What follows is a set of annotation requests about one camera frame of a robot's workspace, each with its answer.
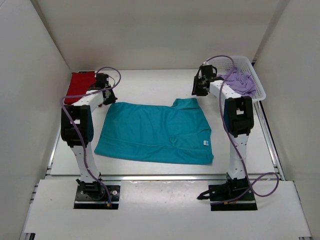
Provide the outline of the red t-shirt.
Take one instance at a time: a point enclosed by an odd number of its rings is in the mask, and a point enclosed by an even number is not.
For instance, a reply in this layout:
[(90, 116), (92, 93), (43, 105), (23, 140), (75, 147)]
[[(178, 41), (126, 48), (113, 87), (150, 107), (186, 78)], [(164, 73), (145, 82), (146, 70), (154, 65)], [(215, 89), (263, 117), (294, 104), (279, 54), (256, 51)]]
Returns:
[(101, 107), (103, 104), (102, 92), (92, 94), (95, 90), (89, 90), (90, 86), (96, 82), (95, 73), (78, 73), (73, 72), (71, 81), (67, 90), (67, 96), (60, 102), (61, 106), (68, 105), (81, 107), (90, 106), (90, 111), (93, 112), (97, 107)]

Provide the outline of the teal t-shirt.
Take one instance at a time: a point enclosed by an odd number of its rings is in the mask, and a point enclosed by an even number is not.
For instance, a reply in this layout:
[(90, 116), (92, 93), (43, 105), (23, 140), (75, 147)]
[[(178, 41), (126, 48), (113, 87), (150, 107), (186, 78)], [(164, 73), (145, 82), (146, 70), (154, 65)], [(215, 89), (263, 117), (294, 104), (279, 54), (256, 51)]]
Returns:
[(112, 104), (95, 154), (141, 162), (210, 165), (212, 130), (196, 98), (171, 106)]

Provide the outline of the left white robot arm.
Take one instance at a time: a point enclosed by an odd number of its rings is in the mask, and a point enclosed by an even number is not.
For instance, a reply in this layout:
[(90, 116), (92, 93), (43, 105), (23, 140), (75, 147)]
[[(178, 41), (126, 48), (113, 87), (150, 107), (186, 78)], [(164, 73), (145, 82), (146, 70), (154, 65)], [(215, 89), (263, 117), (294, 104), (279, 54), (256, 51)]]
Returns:
[(61, 108), (60, 135), (71, 148), (80, 171), (77, 183), (84, 194), (100, 200), (109, 191), (102, 183), (92, 151), (94, 138), (92, 112), (116, 102), (117, 98), (106, 73), (74, 72)]

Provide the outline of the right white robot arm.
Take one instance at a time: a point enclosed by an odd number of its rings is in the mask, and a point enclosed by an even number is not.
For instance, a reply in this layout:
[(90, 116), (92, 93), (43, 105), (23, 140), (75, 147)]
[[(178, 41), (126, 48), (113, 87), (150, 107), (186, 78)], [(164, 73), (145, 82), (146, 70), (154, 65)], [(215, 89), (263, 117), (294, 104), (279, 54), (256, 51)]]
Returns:
[(212, 94), (219, 100), (223, 127), (230, 141), (227, 179), (232, 183), (225, 186), (224, 193), (230, 200), (236, 200), (243, 193), (241, 185), (248, 180), (245, 162), (249, 135), (254, 127), (253, 101), (250, 96), (242, 96), (223, 81), (223, 77), (217, 76), (216, 67), (201, 65), (193, 79), (191, 94)]

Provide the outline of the white plastic basket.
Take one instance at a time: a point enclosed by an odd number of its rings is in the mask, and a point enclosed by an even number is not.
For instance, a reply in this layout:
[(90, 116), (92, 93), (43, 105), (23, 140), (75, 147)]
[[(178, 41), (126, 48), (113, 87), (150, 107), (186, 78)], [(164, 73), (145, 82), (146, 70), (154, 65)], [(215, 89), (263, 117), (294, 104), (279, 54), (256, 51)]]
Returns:
[[(234, 66), (237, 68), (237, 70), (241, 73), (250, 74), (251, 78), (255, 83), (256, 92), (255, 95), (251, 97), (252, 102), (256, 103), (264, 100), (266, 98), (266, 93), (259, 80), (258, 75), (256, 74), (252, 66), (251, 61), (246, 56), (241, 55), (233, 55), (231, 56), (231, 58), (233, 59)], [(210, 63), (217, 68), (217, 73), (222, 75), (228, 74), (233, 66), (232, 61), (227, 57), (217, 57), (215, 59), (212, 59)]]

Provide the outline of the lavender t-shirt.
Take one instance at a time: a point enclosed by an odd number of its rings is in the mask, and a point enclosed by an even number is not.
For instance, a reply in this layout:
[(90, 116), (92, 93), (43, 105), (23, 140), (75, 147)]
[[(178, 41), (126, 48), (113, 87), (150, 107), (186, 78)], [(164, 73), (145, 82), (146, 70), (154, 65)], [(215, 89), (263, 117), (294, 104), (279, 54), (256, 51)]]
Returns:
[(257, 92), (257, 87), (254, 79), (249, 72), (241, 72), (234, 68), (225, 81), (226, 84), (236, 93), (242, 96), (253, 97)]

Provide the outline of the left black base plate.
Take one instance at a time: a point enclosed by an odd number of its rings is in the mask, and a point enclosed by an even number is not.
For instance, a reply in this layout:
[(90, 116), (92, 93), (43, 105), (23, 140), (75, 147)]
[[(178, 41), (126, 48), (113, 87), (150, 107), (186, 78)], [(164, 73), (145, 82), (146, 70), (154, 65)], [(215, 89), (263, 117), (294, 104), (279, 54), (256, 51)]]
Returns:
[(106, 185), (106, 187), (109, 195), (99, 183), (78, 184), (73, 208), (82, 210), (118, 210), (121, 186), (111, 184)]

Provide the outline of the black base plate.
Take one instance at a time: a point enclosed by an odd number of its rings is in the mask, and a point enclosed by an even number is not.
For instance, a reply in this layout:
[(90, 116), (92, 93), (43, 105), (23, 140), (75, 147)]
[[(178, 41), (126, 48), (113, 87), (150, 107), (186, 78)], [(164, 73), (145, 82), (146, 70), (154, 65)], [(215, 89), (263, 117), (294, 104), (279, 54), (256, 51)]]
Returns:
[(197, 200), (209, 200), (211, 211), (257, 211), (254, 193), (249, 187), (236, 188), (224, 184), (211, 184), (199, 194)]
[(111, 184), (106, 185), (106, 187), (109, 195), (99, 183), (78, 184), (73, 208), (82, 210), (118, 210), (121, 186)]

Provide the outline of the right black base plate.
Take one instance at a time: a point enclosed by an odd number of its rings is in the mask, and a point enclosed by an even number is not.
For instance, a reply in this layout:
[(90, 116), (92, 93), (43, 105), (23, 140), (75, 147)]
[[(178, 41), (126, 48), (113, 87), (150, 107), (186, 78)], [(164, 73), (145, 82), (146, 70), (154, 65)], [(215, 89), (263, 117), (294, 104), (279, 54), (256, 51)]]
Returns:
[(209, 200), (211, 211), (257, 211), (254, 193), (249, 187), (236, 188), (224, 184), (211, 184), (199, 194), (197, 200)]

